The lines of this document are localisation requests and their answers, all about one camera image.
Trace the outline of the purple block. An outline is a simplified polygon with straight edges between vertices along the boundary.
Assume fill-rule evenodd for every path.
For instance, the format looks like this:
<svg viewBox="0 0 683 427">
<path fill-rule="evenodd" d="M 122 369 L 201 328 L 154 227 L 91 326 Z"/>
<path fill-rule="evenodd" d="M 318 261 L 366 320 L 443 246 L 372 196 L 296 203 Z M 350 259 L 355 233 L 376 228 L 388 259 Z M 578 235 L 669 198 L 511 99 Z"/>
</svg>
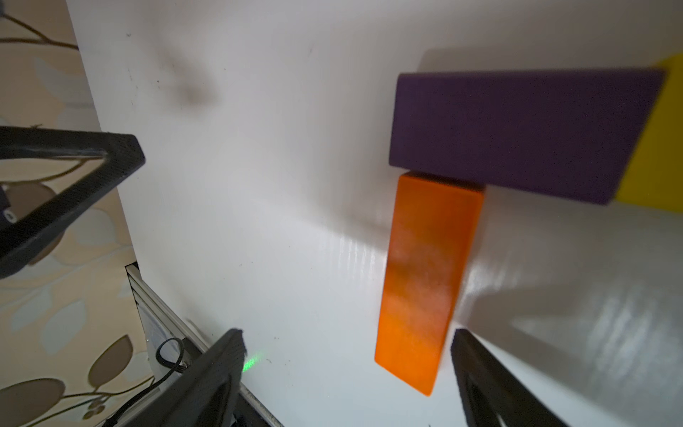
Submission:
<svg viewBox="0 0 683 427">
<path fill-rule="evenodd" d="M 615 198 L 665 78 L 662 69 L 403 74 L 389 162 L 605 205 Z"/>
</svg>

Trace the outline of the orange block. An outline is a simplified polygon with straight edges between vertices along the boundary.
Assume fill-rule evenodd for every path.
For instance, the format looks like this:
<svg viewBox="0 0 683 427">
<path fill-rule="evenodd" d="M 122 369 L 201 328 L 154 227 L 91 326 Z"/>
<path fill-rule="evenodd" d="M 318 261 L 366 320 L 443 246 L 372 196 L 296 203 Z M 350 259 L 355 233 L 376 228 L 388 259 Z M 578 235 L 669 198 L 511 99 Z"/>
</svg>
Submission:
<svg viewBox="0 0 683 427">
<path fill-rule="evenodd" d="M 410 172 L 398 178 L 375 362 L 431 395 L 485 192 Z"/>
</svg>

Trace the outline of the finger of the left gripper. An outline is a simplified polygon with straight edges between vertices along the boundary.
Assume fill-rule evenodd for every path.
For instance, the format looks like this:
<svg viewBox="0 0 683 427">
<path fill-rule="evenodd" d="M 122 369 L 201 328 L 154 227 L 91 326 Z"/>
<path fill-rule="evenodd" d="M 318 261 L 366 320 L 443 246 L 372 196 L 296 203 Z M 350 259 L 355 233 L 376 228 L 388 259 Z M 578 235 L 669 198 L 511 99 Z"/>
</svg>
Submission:
<svg viewBox="0 0 683 427">
<path fill-rule="evenodd" d="M 1 278 L 16 274 L 87 209 L 146 163 L 138 139 L 125 133 L 1 128 L 2 160 L 102 160 L 93 172 L 16 222 L 1 221 Z"/>
</svg>

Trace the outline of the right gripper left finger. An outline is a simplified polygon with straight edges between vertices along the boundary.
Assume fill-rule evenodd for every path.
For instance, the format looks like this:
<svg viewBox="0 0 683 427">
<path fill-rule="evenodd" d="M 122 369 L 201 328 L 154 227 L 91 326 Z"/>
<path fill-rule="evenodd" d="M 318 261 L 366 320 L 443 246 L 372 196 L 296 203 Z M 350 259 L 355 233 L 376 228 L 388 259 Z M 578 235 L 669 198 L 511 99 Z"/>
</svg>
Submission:
<svg viewBox="0 0 683 427">
<path fill-rule="evenodd" d="M 128 426 L 230 426 L 247 349 L 240 329 L 225 333 Z"/>
</svg>

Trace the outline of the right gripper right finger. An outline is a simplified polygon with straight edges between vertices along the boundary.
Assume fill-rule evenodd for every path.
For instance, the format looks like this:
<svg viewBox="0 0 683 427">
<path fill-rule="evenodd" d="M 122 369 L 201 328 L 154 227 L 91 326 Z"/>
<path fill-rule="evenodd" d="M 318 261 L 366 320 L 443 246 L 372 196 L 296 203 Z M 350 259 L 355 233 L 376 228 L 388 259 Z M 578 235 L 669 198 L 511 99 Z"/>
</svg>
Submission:
<svg viewBox="0 0 683 427">
<path fill-rule="evenodd" d="M 469 427 L 567 426 L 469 330 L 455 331 L 451 359 Z"/>
</svg>

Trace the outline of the large yellow block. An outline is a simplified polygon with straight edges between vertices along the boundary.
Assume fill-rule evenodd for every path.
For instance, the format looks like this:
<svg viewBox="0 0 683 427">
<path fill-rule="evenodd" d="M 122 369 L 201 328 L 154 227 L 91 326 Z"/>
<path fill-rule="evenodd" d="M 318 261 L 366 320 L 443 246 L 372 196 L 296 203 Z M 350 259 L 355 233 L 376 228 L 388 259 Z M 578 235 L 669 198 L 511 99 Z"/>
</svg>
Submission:
<svg viewBox="0 0 683 427">
<path fill-rule="evenodd" d="M 682 55 L 664 60 L 665 82 L 615 199 L 682 211 Z"/>
</svg>

